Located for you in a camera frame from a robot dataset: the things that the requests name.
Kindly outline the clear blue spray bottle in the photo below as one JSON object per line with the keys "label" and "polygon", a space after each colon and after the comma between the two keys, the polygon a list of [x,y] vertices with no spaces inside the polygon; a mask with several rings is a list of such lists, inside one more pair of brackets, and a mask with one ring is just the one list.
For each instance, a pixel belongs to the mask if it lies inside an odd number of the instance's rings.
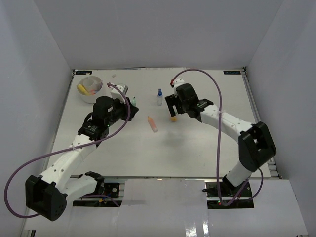
{"label": "clear blue spray bottle", "polygon": [[162,89],[159,88],[158,93],[157,93],[157,105],[161,106],[162,104],[163,104],[163,94],[162,94]]}

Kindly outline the orange pink highlighter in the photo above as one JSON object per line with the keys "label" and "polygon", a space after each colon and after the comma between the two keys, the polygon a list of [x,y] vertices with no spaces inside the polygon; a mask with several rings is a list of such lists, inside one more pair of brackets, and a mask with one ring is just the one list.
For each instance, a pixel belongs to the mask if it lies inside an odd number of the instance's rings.
{"label": "orange pink highlighter", "polygon": [[158,131],[158,128],[157,128],[157,126],[156,126],[154,120],[153,120],[150,116],[148,116],[147,119],[148,119],[148,123],[149,123],[149,125],[150,125],[152,131],[153,131],[154,133],[156,133],[156,132]]}

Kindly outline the yellow highlighter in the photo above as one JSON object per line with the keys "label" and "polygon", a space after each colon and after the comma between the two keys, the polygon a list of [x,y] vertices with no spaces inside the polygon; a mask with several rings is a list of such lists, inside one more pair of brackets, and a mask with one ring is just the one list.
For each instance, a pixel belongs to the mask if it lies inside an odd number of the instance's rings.
{"label": "yellow highlighter", "polygon": [[85,89],[85,87],[82,84],[78,84],[77,89],[78,89],[79,93],[81,93],[82,95],[85,95],[85,96],[90,95],[89,92]]}

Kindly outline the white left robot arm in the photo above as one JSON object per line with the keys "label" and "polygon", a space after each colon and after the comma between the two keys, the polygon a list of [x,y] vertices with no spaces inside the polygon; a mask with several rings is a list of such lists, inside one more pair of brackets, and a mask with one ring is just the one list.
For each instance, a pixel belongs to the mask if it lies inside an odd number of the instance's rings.
{"label": "white left robot arm", "polygon": [[67,203],[85,195],[99,197],[104,193],[104,177],[89,171],[76,180],[69,178],[81,163],[109,134],[109,127],[118,120],[131,121],[139,109],[108,96],[97,98],[78,130],[70,150],[38,177],[31,175],[25,183],[26,206],[50,221],[57,220]]}

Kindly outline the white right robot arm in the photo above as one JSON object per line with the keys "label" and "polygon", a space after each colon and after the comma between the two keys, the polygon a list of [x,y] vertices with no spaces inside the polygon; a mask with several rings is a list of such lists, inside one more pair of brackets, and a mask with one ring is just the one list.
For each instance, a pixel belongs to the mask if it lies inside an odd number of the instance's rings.
{"label": "white right robot arm", "polygon": [[174,93],[165,100],[172,117],[187,113],[201,123],[211,125],[238,144],[239,161],[223,178],[223,192],[234,197],[241,184],[277,153],[268,126],[243,121],[219,108],[207,99],[199,99],[193,87],[182,79],[173,84]]}

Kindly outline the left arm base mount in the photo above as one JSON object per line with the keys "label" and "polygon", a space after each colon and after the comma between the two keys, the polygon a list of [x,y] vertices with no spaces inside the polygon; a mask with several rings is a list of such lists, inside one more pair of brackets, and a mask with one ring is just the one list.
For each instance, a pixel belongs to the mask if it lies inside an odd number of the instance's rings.
{"label": "left arm base mount", "polygon": [[101,175],[92,171],[78,175],[77,178],[90,177],[98,182],[96,190],[84,195],[85,198],[73,201],[73,207],[120,207],[120,183],[105,182]]}

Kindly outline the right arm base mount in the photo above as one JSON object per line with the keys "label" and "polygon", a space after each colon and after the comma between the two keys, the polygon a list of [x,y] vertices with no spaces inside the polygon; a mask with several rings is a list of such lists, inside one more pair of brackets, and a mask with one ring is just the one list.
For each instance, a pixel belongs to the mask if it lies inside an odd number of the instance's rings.
{"label": "right arm base mount", "polygon": [[[234,189],[230,189],[222,181],[220,181],[220,189],[223,202],[229,202],[240,188],[241,185]],[[253,197],[253,192],[249,182],[246,183],[241,193],[235,198],[235,200],[229,206],[224,206],[223,203],[219,200],[218,187],[216,181],[206,182],[205,188],[202,191],[206,193],[207,207],[209,210],[254,208],[254,201],[248,200],[251,197]]]}

